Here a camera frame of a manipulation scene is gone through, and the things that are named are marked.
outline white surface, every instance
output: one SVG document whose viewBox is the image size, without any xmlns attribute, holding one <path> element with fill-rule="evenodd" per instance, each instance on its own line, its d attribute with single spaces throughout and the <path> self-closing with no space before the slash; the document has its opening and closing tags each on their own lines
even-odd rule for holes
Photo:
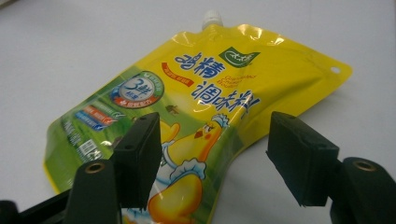
<svg viewBox="0 0 396 224">
<path fill-rule="evenodd" d="M 50 123 L 205 13 L 225 26 L 281 33 L 354 68 L 352 78 L 300 118 L 341 148 L 396 177 L 393 0 L 17 1 L 0 10 L 0 199 L 20 210 L 53 195 L 42 169 Z M 213 223 L 331 223 L 302 208 L 268 160 L 267 138 L 237 158 Z"/>
</svg>

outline cartoon character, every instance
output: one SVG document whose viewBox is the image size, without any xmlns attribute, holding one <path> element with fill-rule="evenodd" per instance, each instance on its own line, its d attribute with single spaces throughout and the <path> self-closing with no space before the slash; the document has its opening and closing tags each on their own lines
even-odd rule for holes
<svg viewBox="0 0 396 224">
<path fill-rule="evenodd" d="M 195 133 L 177 140 L 174 138 L 179 124 L 168 126 L 161 122 L 163 161 L 150 193 L 148 211 L 130 214 L 139 219 L 146 213 L 163 224 L 192 223 L 191 213 L 203 195 L 205 161 L 228 121 L 225 115 L 217 114 Z"/>
</svg>

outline green leaf logo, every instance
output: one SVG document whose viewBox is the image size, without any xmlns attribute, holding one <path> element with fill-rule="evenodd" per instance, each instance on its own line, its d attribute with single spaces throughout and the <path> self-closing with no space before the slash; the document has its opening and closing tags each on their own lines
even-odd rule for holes
<svg viewBox="0 0 396 224">
<path fill-rule="evenodd" d="M 241 68 L 248 66 L 251 61 L 253 61 L 253 59 L 259 54 L 259 52 L 243 54 L 235 48 L 230 47 L 229 49 L 224 50 L 219 56 L 231 66 Z"/>
</svg>

